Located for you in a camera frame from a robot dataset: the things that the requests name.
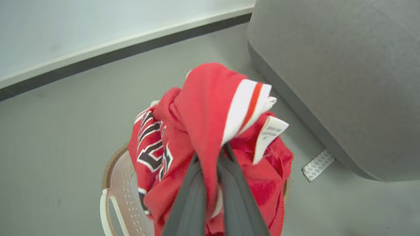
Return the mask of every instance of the gray cushion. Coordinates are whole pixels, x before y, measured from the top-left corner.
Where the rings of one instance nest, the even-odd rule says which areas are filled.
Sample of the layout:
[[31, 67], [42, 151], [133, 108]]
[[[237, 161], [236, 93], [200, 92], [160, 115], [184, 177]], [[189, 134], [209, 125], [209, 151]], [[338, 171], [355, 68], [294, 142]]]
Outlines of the gray cushion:
[[418, 9], [416, 0], [258, 0], [249, 24], [252, 49], [324, 131], [308, 125], [334, 139], [320, 138], [325, 146], [381, 181], [420, 178]]

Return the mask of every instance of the red stripe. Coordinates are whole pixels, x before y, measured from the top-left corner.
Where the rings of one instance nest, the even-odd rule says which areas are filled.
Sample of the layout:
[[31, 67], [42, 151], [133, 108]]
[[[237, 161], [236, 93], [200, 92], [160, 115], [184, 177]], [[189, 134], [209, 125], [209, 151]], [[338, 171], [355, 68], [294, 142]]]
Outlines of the red stripe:
[[249, 102], [247, 114], [245, 115], [244, 122], [242, 122], [242, 125], [239, 131], [241, 131], [245, 127], [245, 125], [248, 123], [248, 121], [251, 119], [252, 115], [254, 114], [255, 107], [257, 106], [258, 98], [260, 97], [262, 86], [263, 84], [261, 83], [257, 83], [257, 85], [255, 85], [254, 91], [252, 93], [251, 101]]

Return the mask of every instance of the red jersey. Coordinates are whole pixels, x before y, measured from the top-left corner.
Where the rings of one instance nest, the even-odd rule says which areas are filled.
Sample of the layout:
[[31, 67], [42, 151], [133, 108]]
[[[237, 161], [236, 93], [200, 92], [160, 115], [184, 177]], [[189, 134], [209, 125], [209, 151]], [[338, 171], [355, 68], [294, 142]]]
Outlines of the red jersey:
[[223, 235], [216, 164], [229, 142], [273, 236], [284, 219], [283, 186], [293, 154], [277, 137], [253, 164], [258, 134], [269, 116], [271, 85], [216, 63], [192, 70], [182, 89], [172, 88], [135, 121], [129, 152], [145, 213], [160, 236], [196, 152], [207, 190], [206, 235]]

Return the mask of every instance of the clothing tag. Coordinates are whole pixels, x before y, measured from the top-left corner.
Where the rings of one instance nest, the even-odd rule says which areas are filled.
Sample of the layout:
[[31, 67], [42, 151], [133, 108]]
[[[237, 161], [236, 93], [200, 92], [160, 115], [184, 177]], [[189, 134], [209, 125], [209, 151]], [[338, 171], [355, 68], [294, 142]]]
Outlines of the clothing tag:
[[263, 158], [264, 152], [270, 143], [283, 133], [288, 126], [288, 123], [273, 116], [269, 116], [265, 120], [255, 146], [254, 160], [252, 162], [254, 165]]

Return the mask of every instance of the white plastic basket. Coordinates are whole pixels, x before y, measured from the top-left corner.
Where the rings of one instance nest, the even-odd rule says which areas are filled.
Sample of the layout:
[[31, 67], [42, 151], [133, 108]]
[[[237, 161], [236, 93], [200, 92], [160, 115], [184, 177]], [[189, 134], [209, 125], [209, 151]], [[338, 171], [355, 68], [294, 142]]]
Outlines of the white plastic basket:
[[111, 200], [124, 236], [153, 236], [153, 222], [143, 212], [136, 174], [127, 147], [120, 148], [109, 160], [102, 179], [100, 215], [106, 236], [118, 236], [109, 216]]

